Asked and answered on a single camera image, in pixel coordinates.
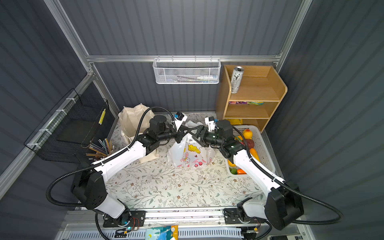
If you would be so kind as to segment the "white plastic grocery bag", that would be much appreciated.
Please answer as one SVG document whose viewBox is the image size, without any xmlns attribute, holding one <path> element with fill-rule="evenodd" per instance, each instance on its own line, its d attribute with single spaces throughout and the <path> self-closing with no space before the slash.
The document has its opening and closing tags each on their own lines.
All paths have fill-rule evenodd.
<svg viewBox="0 0 384 240">
<path fill-rule="evenodd" d="M 168 150 L 167 160 L 177 168 L 202 168 L 213 162 L 215 154 L 213 148 L 202 147 L 187 133 Z"/>
</svg>

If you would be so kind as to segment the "cream canvas tote bag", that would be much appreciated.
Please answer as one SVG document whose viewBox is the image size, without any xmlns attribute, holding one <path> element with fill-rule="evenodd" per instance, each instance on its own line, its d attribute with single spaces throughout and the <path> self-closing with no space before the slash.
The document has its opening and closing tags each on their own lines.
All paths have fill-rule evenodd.
<svg viewBox="0 0 384 240">
<path fill-rule="evenodd" d="M 121 135 L 123 140 L 127 145 L 131 143 L 131 141 L 134 139 L 134 136 L 136 134 L 136 131 L 139 126 L 139 121 L 143 115 L 143 113 L 148 109 L 149 107 L 139 104 L 136 105 L 133 108 L 129 107 L 123 107 L 123 110 L 118 114 L 119 116 L 119 125 L 121 128 Z M 144 133 L 144 131 L 149 128 L 150 126 L 150 119 L 152 119 L 155 116 L 152 110 L 150 110 L 148 113 L 146 113 L 144 120 L 142 122 L 141 127 L 139 127 L 139 134 Z M 145 156 L 143 158 L 139 159 L 140 164 L 156 160 L 160 156 L 157 153 L 157 150 L 154 150 L 152 153 L 150 153 L 148 156 Z"/>
</svg>

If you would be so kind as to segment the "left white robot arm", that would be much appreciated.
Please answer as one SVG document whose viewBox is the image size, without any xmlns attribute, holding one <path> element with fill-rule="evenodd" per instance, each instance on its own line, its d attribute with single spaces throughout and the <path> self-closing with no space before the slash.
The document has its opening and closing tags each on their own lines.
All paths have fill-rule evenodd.
<svg viewBox="0 0 384 240">
<path fill-rule="evenodd" d="M 107 214 L 114 219 L 129 213 L 121 201 L 111 196 L 106 190 L 106 183 L 117 172 L 134 161 L 147 156 L 156 150 L 162 141 L 175 139 L 177 142 L 183 138 L 183 122 L 187 116 L 181 112 L 170 115 L 168 122 L 163 115 L 155 115 L 149 121 L 149 127 L 141 132 L 137 129 L 132 142 L 116 153 L 90 164 L 87 167 L 71 171 L 54 180 L 47 188 L 47 200 L 62 207 L 85 207 L 99 214 Z M 54 186 L 65 178 L 74 176 L 72 193 L 79 200 L 78 203 L 64 203 L 52 197 Z"/>
</svg>

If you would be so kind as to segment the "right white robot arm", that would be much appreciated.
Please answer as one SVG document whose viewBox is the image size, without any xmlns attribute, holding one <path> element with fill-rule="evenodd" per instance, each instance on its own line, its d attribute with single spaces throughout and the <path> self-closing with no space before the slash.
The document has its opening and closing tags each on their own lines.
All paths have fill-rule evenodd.
<svg viewBox="0 0 384 240">
<path fill-rule="evenodd" d="M 318 199 L 312 198 L 300 192 L 299 187 L 292 181 L 285 181 L 250 153 L 246 140 L 239 142 L 234 137 L 234 132 L 242 136 L 242 132 L 231 125 L 228 120 L 214 122 L 211 130 L 199 125 L 194 128 L 185 128 L 184 131 L 191 134 L 193 139 L 204 147 L 215 147 L 220 153 L 246 174 L 262 189 L 267 197 L 264 205 L 266 220 L 277 230 L 282 230 L 289 224 L 299 225 L 332 225 L 344 219 L 343 213 L 334 206 Z M 330 220 L 302 221 L 299 218 L 304 215 L 303 200 L 308 200 L 322 206 L 337 217 Z"/>
</svg>

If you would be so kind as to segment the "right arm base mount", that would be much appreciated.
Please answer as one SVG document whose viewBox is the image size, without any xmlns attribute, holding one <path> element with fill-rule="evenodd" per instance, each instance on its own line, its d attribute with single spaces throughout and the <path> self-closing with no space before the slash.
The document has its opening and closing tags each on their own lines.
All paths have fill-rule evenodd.
<svg viewBox="0 0 384 240">
<path fill-rule="evenodd" d="M 237 208 L 225 208 L 222 213 L 227 225 L 259 223 L 258 220 L 248 217 L 244 211 L 239 211 Z"/>
</svg>

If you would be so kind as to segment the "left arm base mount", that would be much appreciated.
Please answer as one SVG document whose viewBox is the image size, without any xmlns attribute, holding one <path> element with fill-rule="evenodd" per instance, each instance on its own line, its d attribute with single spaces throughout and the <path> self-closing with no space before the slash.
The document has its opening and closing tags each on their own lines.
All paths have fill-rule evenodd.
<svg viewBox="0 0 384 240">
<path fill-rule="evenodd" d="M 104 217 L 104 228 L 139 228 L 144 225 L 146 211 L 124 211 L 117 219 L 109 215 Z"/>
</svg>

